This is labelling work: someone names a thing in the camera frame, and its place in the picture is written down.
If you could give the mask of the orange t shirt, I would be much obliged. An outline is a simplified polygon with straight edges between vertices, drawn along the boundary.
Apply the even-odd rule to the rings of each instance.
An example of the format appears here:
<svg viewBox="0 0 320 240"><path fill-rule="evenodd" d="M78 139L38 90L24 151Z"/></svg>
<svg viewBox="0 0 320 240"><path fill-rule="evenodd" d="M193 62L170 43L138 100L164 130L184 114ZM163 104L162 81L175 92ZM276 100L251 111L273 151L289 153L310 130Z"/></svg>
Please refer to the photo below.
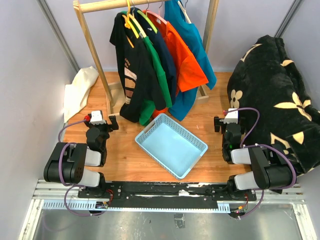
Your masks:
<svg viewBox="0 0 320 240"><path fill-rule="evenodd" d="M154 16L146 13L146 10L143 13L159 29L173 58L177 77L175 103L171 108L155 110L152 116L155 118L159 114L169 111L177 120L182 121L195 103L198 87L208 83L208 79L195 56L172 24L168 21L166 25L158 23Z"/></svg>

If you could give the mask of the teal blue t shirt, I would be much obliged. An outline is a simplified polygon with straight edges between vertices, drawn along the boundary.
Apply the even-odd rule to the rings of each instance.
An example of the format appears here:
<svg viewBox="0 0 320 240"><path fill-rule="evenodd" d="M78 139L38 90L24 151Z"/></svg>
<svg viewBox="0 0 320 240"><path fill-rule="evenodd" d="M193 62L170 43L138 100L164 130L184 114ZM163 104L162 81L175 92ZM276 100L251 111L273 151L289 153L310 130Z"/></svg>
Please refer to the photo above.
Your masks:
<svg viewBox="0 0 320 240"><path fill-rule="evenodd" d="M182 121L193 107L199 86L206 85L212 90L217 78L202 44L198 29L193 23L188 23L177 0L165 3L164 19L174 27L191 54L183 61L180 73L186 80L179 84L179 93L175 104L169 108L170 114Z"/></svg>

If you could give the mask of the white plastic hanger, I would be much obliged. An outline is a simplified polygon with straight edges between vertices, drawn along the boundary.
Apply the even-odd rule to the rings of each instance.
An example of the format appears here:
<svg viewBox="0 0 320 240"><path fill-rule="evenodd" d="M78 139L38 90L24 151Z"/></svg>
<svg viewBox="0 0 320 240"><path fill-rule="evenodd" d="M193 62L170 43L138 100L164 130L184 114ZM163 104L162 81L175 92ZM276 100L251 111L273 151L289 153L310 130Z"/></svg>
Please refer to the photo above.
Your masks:
<svg viewBox="0 0 320 240"><path fill-rule="evenodd" d="M183 4L182 4L182 2L181 2L180 0L178 0L178 1L177 1L177 4L179 5L180 10L182 11L182 13L183 13L183 15L184 15L184 18L185 18L186 22L187 22L188 24L191 24L192 22L191 22L188 14L187 14L186 9L184 8L184 6L183 6Z"/></svg>

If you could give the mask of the pink plastic hanger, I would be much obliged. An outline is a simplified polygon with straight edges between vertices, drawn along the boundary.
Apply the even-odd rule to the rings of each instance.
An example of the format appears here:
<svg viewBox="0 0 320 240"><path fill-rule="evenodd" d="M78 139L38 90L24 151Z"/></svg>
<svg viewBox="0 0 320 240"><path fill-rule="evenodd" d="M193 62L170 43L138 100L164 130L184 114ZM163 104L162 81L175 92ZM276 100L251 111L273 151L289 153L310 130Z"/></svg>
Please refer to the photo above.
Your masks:
<svg viewBox="0 0 320 240"><path fill-rule="evenodd" d="M146 12L147 14L151 15L151 16L154 16L155 19L156 19L156 21L157 21L159 24L164 24L164 25L166 25L166 24L168 23L164 18L162 18L162 17L160 16L159 13L157 14L157 13L155 13L155 12L150 11L150 10L149 10L149 6L146 8L145 12Z"/></svg>

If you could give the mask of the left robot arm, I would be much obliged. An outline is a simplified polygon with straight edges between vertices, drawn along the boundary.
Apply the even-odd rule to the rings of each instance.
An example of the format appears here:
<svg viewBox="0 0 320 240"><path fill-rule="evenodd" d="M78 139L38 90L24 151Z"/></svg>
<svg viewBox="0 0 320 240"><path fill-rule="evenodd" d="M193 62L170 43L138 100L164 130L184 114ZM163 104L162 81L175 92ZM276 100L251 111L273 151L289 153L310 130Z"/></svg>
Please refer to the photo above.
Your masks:
<svg viewBox="0 0 320 240"><path fill-rule="evenodd" d="M65 187L80 187L80 198L113 197L116 187L106 183L104 174L86 169L103 167L106 163L107 140L111 132L119 129L114 115L109 120L110 124L101 117L94 121L91 113L78 121L88 127L86 143L58 141L44 167L44 180Z"/></svg>

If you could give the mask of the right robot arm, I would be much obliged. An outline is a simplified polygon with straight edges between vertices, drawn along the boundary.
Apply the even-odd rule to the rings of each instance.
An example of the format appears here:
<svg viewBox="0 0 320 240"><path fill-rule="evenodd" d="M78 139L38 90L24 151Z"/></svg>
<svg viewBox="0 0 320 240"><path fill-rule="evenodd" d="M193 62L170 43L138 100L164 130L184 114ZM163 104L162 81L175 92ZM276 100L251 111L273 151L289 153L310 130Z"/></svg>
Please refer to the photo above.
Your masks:
<svg viewBox="0 0 320 240"><path fill-rule="evenodd" d="M282 147L278 144L254 144L241 146L244 128L238 122L227 122L224 118L213 118L214 131L222 134L222 157L230 165L248 165L251 171L232 175L226 186L213 189L232 200L247 197L250 191L271 190L281 194L297 182L297 174Z"/></svg>

